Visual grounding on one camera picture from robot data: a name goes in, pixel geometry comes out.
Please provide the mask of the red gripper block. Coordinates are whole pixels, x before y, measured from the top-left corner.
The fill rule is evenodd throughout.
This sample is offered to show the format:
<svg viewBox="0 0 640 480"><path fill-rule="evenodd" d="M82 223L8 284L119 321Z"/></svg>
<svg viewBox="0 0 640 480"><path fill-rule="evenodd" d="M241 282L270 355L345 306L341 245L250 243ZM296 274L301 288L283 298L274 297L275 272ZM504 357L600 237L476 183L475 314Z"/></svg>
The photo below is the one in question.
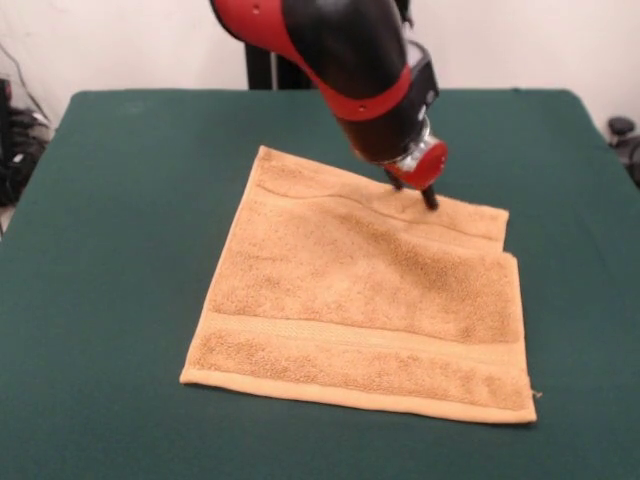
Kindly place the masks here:
<svg viewBox="0 0 640 480"><path fill-rule="evenodd" d="M417 158L410 157L398 164L398 174L402 181L416 190L422 190L421 195L426 208L437 211L439 201L432 184L442 173L448 157L448 147L441 141L429 143L420 151L416 150ZM384 170L389 183L395 191L402 191L402 181L391 171Z"/></svg>

